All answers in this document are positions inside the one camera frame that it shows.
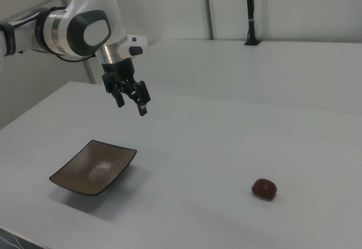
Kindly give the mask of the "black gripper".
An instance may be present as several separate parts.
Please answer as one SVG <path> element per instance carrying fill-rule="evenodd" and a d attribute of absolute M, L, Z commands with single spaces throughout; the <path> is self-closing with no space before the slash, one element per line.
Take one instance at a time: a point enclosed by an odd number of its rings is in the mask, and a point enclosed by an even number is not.
<path fill-rule="evenodd" d="M 135 69 L 131 58 L 117 63 L 102 64 L 104 74 L 102 80 L 106 92 L 111 94 L 121 108 L 125 105 L 124 98 L 118 87 L 125 82 L 126 95 L 137 105 L 140 116 L 147 113 L 147 103 L 151 101 L 150 94 L 143 80 L 136 82 L 133 78 Z"/>

